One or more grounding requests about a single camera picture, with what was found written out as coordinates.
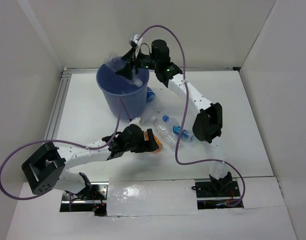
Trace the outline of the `orange juice bottle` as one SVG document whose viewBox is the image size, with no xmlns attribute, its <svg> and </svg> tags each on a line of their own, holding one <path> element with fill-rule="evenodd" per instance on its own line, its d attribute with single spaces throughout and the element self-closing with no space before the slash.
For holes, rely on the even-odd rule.
<svg viewBox="0 0 306 240">
<path fill-rule="evenodd" d="M 157 154 L 158 152 L 160 152 L 160 151 L 163 149 L 163 144 L 159 141 L 159 139 L 156 137 L 155 134 L 153 134 L 153 137 L 154 137 L 155 142 L 156 142 L 157 145 L 158 145 L 158 149 L 156 149 L 156 150 L 153 151 L 152 153 L 153 153 L 153 154 Z M 144 140 L 145 140 L 145 141 L 148 141 L 148 140 L 149 140 L 149 136 L 148 136 L 148 132 L 147 132 L 147 131 L 144 132 Z"/>
</svg>

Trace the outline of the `clear crushed bottle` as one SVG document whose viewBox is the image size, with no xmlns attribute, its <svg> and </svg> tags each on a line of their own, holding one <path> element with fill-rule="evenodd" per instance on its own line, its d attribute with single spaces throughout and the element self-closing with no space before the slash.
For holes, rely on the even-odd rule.
<svg viewBox="0 0 306 240">
<path fill-rule="evenodd" d="M 121 59 L 115 52 L 109 52 L 104 58 L 104 64 L 109 67 L 115 73 L 126 66 L 126 62 Z M 122 79 L 128 83 L 129 85 L 134 85 L 137 87 L 141 87 L 143 85 L 143 81 L 139 78 L 139 75 L 136 74 L 135 68 L 132 68 L 131 71 L 131 80 L 127 79 L 124 76 L 121 76 Z"/>
</svg>

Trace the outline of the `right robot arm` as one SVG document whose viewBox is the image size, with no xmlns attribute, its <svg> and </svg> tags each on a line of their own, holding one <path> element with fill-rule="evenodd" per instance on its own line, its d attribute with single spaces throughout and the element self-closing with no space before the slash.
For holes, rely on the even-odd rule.
<svg viewBox="0 0 306 240">
<path fill-rule="evenodd" d="M 148 54 L 142 53 L 141 45 L 138 40 L 131 41 L 131 49 L 125 55 L 113 57 L 113 71 L 126 80 L 133 81 L 141 70 L 153 70 L 156 78 L 185 100 L 185 109 L 191 109 L 195 115 L 192 126 L 194 136 L 213 147 L 215 140 L 222 134 L 221 104 L 206 99 L 186 80 L 184 71 L 171 61 L 170 49 L 164 40 L 154 40 Z"/>
</svg>

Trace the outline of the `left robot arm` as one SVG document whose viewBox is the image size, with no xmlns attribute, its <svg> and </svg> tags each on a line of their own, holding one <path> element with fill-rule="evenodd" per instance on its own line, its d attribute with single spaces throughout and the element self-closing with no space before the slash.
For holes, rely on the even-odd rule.
<svg viewBox="0 0 306 240">
<path fill-rule="evenodd" d="M 104 148 L 97 143 L 87 147 L 44 143 L 21 166 L 31 192 L 40 196 L 56 189 L 71 193 L 80 200 L 88 199 L 95 187 L 85 173 L 72 173 L 69 171 L 71 168 L 120 158 L 126 152 L 155 152 L 160 148 L 152 129 L 143 131 L 135 124 L 103 137 L 101 141 Z"/>
</svg>

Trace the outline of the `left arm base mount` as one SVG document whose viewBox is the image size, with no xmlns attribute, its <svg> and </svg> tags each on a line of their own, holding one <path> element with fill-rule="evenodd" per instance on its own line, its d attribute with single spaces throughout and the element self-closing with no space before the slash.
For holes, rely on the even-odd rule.
<svg viewBox="0 0 306 240">
<path fill-rule="evenodd" d="M 93 213 L 94 216 L 107 216 L 107 196 L 109 182 L 92 182 L 90 194 L 83 199 L 76 194 L 63 191 L 59 211 L 61 213 Z"/>
</svg>

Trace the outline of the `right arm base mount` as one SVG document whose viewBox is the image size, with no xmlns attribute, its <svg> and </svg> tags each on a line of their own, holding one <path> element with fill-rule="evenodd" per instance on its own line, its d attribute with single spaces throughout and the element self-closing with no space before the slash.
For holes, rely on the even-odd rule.
<svg viewBox="0 0 306 240">
<path fill-rule="evenodd" d="M 220 179 L 210 176 L 210 180 L 199 180 L 191 187 L 196 193 L 199 210 L 232 208 L 240 197 L 238 182 L 233 180 L 231 173 Z"/>
</svg>

